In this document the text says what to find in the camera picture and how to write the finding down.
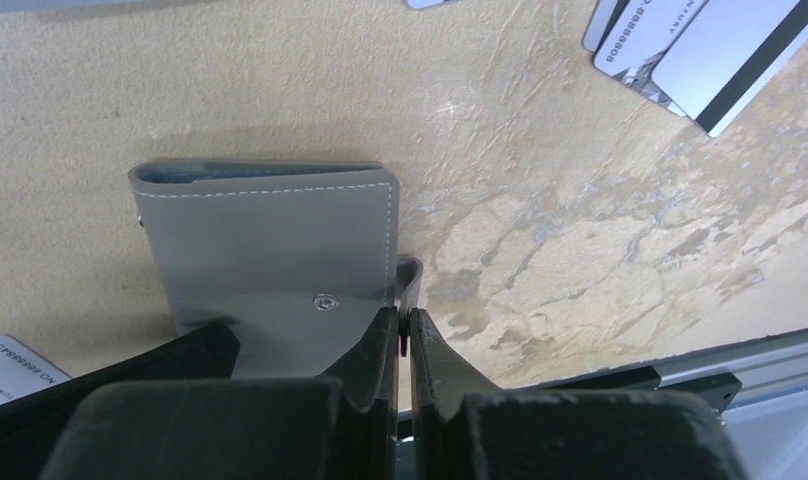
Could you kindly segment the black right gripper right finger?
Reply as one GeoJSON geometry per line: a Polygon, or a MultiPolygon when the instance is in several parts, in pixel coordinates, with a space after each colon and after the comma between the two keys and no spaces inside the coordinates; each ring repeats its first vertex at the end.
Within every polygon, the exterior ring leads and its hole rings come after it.
{"type": "Polygon", "coordinates": [[[420,479],[744,479],[713,402],[719,379],[661,387],[648,368],[504,389],[409,318],[420,479]]]}

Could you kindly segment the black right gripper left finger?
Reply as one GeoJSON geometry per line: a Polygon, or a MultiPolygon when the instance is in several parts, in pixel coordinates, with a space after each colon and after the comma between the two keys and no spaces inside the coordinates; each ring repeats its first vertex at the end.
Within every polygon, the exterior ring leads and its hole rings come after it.
{"type": "Polygon", "coordinates": [[[75,411],[45,479],[391,479],[397,310],[311,378],[115,383],[75,411]]]}

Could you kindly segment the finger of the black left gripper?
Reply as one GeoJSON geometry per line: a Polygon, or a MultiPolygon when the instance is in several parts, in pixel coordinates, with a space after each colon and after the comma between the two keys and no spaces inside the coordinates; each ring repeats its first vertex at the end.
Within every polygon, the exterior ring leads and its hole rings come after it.
{"type": "Polygon", "coordinates": [[[0,479],[37,479],[77,406],[124,381],[227,379],[240,342],[214,321],[136,357],[0,405],[0,479]]]}

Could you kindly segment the single silver credit card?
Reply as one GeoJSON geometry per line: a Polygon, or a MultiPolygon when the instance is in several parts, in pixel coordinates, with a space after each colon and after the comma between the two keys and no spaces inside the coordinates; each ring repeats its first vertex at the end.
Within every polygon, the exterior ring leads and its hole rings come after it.
{"type": "Polygon", "coordinates": [[[0,405],[71,377],[14,337],[0,335],[0,405]]]}

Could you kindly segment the grey card holder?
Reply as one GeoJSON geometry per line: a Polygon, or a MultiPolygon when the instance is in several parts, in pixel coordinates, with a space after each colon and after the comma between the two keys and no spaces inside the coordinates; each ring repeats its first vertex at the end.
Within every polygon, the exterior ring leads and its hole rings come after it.
{"type": "Polygon", "coordinates": [[[319,374],[380,309],[417,304],[379,163],[157,159],[128,179],[177,331],[225,318],[237,379],[319,374]]]}

